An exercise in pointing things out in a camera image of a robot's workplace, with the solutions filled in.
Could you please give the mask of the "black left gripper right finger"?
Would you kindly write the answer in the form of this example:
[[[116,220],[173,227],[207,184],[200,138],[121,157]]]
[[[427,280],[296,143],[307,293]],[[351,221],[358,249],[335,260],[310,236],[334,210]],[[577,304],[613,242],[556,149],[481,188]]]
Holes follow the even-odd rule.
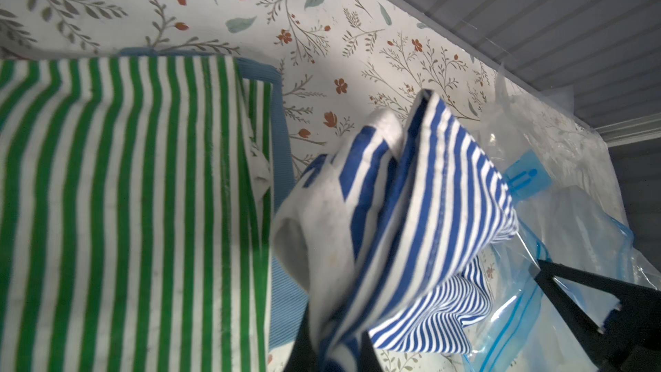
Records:
[[[361,335],[358,372],[383,372],[370,335],[367,331]]]

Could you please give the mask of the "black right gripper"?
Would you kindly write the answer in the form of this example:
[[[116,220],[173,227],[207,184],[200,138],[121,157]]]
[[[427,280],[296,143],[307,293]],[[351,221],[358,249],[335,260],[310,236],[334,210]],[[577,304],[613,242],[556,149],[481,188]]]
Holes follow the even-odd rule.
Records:
[[[548,260],[529,272],[599,371],[660,370],[657,289]]]

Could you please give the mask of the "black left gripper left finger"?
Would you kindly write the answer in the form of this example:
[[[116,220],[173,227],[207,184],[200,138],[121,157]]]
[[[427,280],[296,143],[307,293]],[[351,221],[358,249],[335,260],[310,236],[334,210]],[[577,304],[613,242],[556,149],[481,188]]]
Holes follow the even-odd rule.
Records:
[[[300,328],[283,372],[317,372],[318,355],[310,338],[309,308],[301,320]]]

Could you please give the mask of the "navy white striped garment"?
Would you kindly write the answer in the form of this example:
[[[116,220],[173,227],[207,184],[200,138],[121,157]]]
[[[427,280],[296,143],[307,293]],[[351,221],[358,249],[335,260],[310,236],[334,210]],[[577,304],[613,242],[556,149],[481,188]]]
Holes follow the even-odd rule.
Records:
[[[308,296],[297,371],[363,371],[365,353],[468,354],[492,299],[479,255],[518,230],[508,185],[442,98],[371,115],[318,155],[278,209],[271,247]]]

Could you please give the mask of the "vacuum bag with navy striped garment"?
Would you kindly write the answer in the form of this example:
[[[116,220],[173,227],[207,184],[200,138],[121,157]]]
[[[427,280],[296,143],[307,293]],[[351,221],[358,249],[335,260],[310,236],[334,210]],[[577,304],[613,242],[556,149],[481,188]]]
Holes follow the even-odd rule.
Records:
[[[633,246],[606,143],[505,77],[473,131],[509,182],[520,230],[480,260],[492,311],[468,335],[467,371],[592,371],[595,366],[533,277],[541,260],[658,289]]]

